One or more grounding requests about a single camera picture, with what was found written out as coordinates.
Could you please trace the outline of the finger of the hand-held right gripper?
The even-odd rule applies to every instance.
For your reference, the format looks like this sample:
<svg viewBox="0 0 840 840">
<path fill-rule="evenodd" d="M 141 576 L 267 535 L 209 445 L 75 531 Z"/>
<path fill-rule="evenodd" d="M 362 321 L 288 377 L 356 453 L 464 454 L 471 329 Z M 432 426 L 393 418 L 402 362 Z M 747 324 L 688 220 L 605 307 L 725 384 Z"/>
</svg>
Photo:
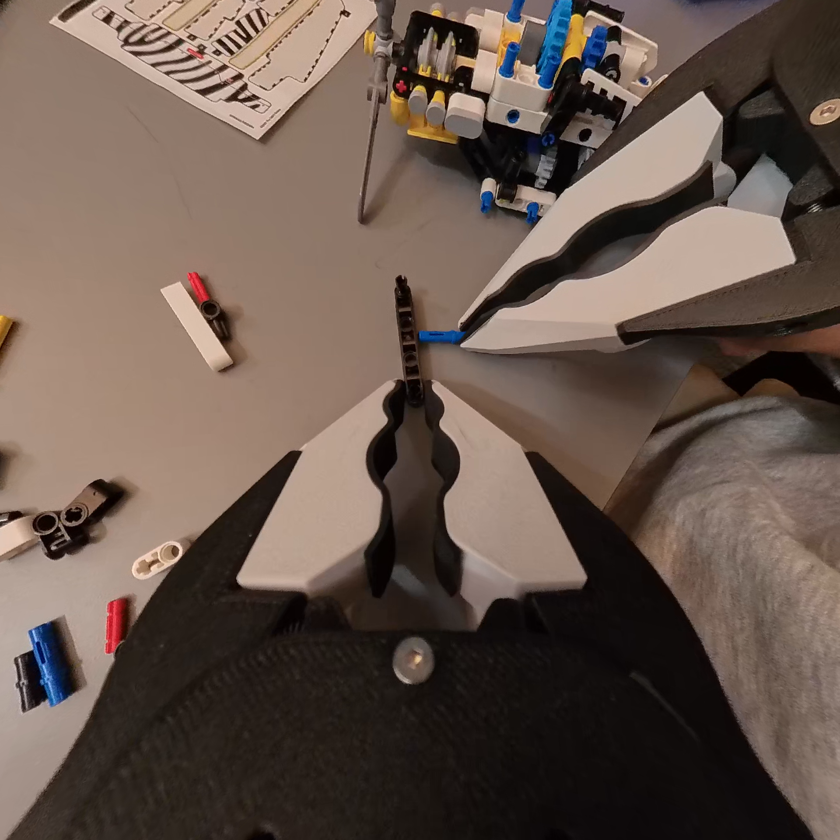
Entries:
<svg viewBox="0 0 840 840">
<path fill-rule="evenodd" d="M 595 165 L 551 206 L 459 321 L 477 329 L 501 308 L 577 274 L 607 246 L 649 235 L 737 183 L 722 161 L 723 116 L 701 91 Z"/>
<path fill-rule="evenodd" d="M 666 226 L 633 258 L 600 276 L 562 280 L 537 300 L 492 314 L 464 350 L 490 354 L 615 352 L 628 319 L 795 263 L 779 217 L 709 207 Z"/>
</svg>

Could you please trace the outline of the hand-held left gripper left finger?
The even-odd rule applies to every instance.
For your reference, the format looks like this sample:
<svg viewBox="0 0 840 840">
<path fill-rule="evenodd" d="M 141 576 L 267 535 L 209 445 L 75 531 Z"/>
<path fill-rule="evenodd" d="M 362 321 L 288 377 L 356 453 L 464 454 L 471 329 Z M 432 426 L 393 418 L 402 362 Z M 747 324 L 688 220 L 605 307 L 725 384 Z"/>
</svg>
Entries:
<svg viewBox="0 0 840 840">
<path fill-rule="evenodd" d="M 396 539 L 385 477 L 396 463 L 405 385 L 386 381 L 299 451 L 237 583 L 255 591 L 380 598 Z"/>
</svg>

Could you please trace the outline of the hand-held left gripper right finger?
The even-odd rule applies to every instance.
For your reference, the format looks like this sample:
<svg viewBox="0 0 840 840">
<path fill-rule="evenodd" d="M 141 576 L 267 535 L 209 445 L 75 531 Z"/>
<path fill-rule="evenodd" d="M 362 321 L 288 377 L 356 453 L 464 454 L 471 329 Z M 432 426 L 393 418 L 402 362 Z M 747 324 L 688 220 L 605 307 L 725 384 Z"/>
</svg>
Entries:
<svg viewBox="0 0 840 840">
<path fill-rule="evenodd" d="M 434 567 L 467 603 L 580 590 L 585 569 L 530 453 L 437 381 L 427 383 L 436 500 Z"/>
</svg>

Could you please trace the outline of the long black lego beam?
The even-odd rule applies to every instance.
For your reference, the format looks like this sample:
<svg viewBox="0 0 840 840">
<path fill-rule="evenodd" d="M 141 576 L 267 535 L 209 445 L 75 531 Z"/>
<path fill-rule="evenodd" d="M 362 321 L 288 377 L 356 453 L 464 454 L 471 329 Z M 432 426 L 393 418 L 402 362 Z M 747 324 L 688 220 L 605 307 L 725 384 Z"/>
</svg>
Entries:
<svg viewBox="0 0 840 840">
<path fill-rule="evenodd" d="M 413 294 L 407 278 L 402 275 L 395 278 L 394 299 L 406 401 L 411 407 L 422 407 L 425 403 L 425 390 Z"/>
</svg>

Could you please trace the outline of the white blue yellow lego model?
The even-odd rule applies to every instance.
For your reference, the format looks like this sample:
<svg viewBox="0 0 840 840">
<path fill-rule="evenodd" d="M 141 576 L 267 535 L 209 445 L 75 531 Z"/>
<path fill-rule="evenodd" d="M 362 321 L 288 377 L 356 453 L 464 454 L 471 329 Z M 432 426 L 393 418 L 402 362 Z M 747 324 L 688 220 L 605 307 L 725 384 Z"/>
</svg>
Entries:
<svg viewBox="0 0 840 840">
<path fill-rule="evenodd" d="M 395 2 L 374 3 L 364 51 L 374 60 L 371 122 L 357 218 L 364 222 L 381 105 L 412 137 L 459 147 L 479 180 L 480 211 L 544 217 L 656 80 L 658 45 L 599 2 L 555 1 L 548 18 L 441 3 L 394 35 Z"/>
</svg>

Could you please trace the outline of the small white lego connector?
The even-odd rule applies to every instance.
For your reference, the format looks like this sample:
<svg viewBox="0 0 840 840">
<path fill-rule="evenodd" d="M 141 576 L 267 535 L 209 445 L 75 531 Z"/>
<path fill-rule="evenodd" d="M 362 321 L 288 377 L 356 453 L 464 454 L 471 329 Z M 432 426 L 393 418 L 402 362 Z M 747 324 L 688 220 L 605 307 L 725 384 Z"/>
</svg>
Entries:
<svg viewBox="0 0 840 840">
<path fill-rule="evenodd" d="M 192 541 L 189 539 L 163 542 L 133 562 L 131 568 L 133 577 L 138 581 L 146 581 L 167 571 L 183 556 L 191 544 Z"/>
</svg>

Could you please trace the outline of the long white lego beam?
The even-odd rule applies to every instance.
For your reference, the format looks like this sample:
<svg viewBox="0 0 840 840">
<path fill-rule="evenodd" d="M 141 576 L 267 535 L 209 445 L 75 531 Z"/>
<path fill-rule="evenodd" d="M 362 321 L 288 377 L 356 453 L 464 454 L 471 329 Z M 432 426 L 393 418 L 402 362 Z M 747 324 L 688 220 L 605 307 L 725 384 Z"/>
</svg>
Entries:
<svg viewBox="0 0 840 840">
<path fill-rule="evenodd" d="M 208 325 L 183 284 L 176 282 L 163 287 L 161 294 L 211 370 L 221 372 L 234 365 L 234 360 Z"/>
</svg>

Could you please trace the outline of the black lego connector assembly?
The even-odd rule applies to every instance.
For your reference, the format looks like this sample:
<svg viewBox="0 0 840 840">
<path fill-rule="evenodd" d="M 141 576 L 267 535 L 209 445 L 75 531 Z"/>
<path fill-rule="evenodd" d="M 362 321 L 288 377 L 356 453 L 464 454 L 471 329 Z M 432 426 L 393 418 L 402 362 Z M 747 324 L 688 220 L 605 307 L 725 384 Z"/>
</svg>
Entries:
<svg viewBox="0 0 840 840">
<path fill-rule="evenodd" d="M 31 527 L 44 555 L 60 560 L 84 548 L 90 541 L 90 530 L 98 524 L 124 496 L 120 484 L 95 479 L 76 497 L 57 511 L 35 514 Z"/>
</svg>

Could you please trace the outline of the short white lego beam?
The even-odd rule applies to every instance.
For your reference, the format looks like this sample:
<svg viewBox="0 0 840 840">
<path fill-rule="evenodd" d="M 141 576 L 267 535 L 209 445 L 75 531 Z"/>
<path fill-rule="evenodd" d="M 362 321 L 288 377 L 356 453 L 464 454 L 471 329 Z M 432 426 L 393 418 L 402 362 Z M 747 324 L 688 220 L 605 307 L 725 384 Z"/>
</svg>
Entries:
<svg viewBox="0 0 840 840">
<path fill-rule="evenodd" d="M 39 542 L 33 522 L 35 515 L 21 511 L 1 513 L 1 561 L 11 560 Z"/>
</svg>

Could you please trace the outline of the thick blue lego pin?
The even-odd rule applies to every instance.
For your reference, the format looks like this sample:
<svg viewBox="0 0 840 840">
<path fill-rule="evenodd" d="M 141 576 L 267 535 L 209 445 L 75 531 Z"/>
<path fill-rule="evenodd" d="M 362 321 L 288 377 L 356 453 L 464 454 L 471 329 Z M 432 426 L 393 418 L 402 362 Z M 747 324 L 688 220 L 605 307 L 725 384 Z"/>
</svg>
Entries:
<svg viewBox="0 0 840 840">
<path fill-rule="evenodd" d="M 28 639 L 47 703 L 49 707 L 56 707 L 74 690 L 70 664 L 56 622 L 49 621 L 29 629 Z"/>
</svg>

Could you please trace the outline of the black lego pin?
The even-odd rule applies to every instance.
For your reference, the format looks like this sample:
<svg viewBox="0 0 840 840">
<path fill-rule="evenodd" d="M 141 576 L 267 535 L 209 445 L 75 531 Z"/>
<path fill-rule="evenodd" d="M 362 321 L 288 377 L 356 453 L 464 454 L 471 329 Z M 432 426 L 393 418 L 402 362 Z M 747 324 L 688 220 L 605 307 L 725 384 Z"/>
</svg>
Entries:
<svg viewBox="0 0 840 840">
<path fill-rule="evenodd" d="M 19 708 L 21 713 L 27 713 L 46 700 L 35 653 L 27 650 L 19 654 L 14 658 L 14 667 Z"/>
</svg>

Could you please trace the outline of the person's grey clothed leg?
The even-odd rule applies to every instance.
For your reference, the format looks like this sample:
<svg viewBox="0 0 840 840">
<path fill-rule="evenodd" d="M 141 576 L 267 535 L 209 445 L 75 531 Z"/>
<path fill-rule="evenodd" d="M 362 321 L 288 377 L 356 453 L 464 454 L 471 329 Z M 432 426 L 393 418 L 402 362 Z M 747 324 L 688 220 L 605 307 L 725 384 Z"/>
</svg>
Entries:
<svg viewBox="0 0 840 840">
<path fill-rule="evenodd" d="M 838 406 L 759 396 L 653 434 L 608 507 L 815 838 L 839 834 L 838 491 Z"/>
</svg>

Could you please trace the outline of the zebra striped sticker sheet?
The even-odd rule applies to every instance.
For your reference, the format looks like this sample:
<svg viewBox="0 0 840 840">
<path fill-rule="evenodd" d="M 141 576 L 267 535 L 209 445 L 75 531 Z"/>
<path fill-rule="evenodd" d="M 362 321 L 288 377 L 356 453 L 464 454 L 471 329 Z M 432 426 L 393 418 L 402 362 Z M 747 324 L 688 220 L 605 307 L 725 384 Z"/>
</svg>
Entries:
<svg viewBox="0 0 840 840">
<path fill-rule="evenodd" d="M 374 20 L 369 1 L 90 1 L 50 23 L 259 140 Z"/>
</svg>

